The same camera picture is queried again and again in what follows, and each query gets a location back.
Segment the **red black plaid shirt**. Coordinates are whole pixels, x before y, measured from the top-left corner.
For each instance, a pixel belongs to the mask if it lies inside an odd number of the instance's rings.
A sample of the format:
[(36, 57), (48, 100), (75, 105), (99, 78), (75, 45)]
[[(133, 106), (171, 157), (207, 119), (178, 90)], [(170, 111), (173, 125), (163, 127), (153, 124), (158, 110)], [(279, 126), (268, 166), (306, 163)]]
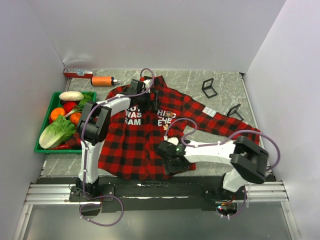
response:
[[(165, 133), (180, 138), (186, 126), (213, 135), (228, 137), (245, 130), (244, 136), (259, 144), (255, 130), (243, 121), (225, 116), (194, 100), (191, 96), (167, 86), (163, 76), (154, 79), (158, 91), (160, 110), (141, 111), (133, 106), (110, 118), (108, 134), (99, 153), (97, 169), (125, 180), (165, 180), (163, 161), (156, 154)], [(173, 112), (166, 117), (166, 112)], [(175, 120), (170, 130), (163, 129)]]

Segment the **gold leaf brooch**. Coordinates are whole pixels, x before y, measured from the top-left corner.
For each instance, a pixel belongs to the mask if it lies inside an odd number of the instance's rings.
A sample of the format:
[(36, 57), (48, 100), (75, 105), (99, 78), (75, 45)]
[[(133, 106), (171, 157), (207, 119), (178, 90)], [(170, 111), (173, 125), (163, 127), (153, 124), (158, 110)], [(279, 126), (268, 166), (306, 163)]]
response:
[(163, 125), (162, 127), (163, 127), (163, 130), (166, 131), (169, 128), (169, 125), (166, 124), (166, 125)]

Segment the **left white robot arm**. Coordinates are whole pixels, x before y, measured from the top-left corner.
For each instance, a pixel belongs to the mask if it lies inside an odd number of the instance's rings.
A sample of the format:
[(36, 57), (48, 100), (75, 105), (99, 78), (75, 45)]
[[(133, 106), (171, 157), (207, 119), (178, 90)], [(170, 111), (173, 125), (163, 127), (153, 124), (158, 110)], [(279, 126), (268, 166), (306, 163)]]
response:
[(81, 139), (81, 169), (76, 187), (87, 201), (99, 196), (98, 160), (100, 147), (109, 131), (111, 117), (133, 106), (142, 110), (158, 111), (160, 107), (158, 91), (149, 82), (132, 80), (126, 91), (104, 101), (88, 101), (84, 105), (76, 131)]

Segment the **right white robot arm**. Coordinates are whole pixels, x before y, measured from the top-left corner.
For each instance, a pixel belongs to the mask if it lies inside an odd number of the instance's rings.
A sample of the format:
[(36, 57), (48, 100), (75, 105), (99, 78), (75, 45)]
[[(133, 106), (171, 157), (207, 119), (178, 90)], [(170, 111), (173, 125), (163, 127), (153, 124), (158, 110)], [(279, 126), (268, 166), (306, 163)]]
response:
[(266, 180), (269, 153), (245, 136), (225, 143), (182, 142), (177, 137), (165, 137), (156, 149), (163, 161), (166, 175), (172, 176), (190, 169), (196, 163), (220, 163), (232, 166), (222, 175), (218, 193), (230, 199), (244, 185), (263, 184)]

